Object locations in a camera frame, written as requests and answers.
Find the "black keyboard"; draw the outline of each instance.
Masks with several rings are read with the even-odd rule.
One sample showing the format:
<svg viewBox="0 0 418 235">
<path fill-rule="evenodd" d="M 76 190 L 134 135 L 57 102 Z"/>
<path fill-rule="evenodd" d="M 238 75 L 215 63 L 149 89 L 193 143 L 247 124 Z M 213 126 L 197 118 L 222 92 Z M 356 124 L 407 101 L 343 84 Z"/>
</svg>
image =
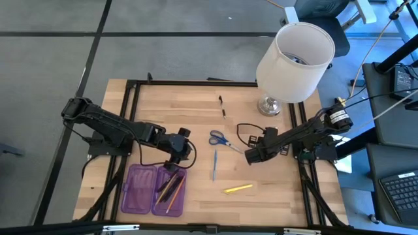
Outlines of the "black keyboard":
<svg viewBox="0 0 418 235">
<path fill-rule="evenodd" d="M 418 170 L 380 181 L 401 223 L 418 225 Z"/>
</svg>

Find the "chair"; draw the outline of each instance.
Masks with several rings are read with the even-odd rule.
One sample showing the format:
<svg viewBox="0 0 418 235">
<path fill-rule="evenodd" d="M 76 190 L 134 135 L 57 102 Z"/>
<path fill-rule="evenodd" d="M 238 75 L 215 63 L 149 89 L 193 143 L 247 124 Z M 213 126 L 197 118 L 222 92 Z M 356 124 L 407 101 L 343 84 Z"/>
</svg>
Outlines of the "chair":
<svg viewBox="0 0 418 235">
<path fill-rule="evenodd" d="M 376 22 L 376 15 L 367 0 L 355 0 L 359 13 L 340 25 L 336 18 L 348 5 L 350 0 L 297 0 L 294 7 L 285 7 L 285 19 L 282 25 L 295 22 L 307 22 L 324 29 L 335 43 L 335 56 L 348 54 L 350 44 L 345 30 L 360 18 L 364 24 Z"/>
</svg>

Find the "silver lamp base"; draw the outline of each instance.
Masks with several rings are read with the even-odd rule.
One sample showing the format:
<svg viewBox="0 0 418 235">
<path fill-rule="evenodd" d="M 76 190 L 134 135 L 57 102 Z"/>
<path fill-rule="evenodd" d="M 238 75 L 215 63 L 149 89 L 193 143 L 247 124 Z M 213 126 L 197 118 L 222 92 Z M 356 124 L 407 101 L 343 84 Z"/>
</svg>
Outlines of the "silver lamp base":
<svg viewBox="0 0 418 235">
<path fill-rule="evenodd" d="M 263 95 L 259 99 L 257 109 L 264 116 L 276 116 L 281 111 L 281 102 L 269 97 L 268 95 Z"/>
</svg>

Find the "lamp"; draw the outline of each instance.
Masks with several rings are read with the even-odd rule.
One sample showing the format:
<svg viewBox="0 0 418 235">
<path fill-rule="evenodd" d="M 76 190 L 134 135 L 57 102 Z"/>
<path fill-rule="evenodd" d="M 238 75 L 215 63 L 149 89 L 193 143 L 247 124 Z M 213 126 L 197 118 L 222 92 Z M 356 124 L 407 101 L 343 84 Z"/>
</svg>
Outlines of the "lamp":
<svg viewBox="0 0 418 235">
<path fill-rule="evenodd" d="M 257 105 L 260 113 L 275 116 L 281 102 L 306 100 L 334 53 L 331 36 L 320 27 L 302 22 L 283 26 L 257 67 L 257 83 L 265 92 Z"/>
</svg>

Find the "blue pen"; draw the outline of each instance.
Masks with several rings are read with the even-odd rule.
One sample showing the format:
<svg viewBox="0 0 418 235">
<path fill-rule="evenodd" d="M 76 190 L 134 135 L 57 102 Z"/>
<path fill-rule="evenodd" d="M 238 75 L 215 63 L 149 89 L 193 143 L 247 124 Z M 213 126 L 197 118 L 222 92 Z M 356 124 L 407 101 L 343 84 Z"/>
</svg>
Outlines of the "blue pen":
<svg viewBox="0 0 418 235">
<path fill-rule="evenodd" d="M 217 161 L 217 151 L 215 149 L 214 172 L 212 174 L 212 181 L 215 181 L 215 177 L 216 177 L 216 161 Z"/>
</svg>

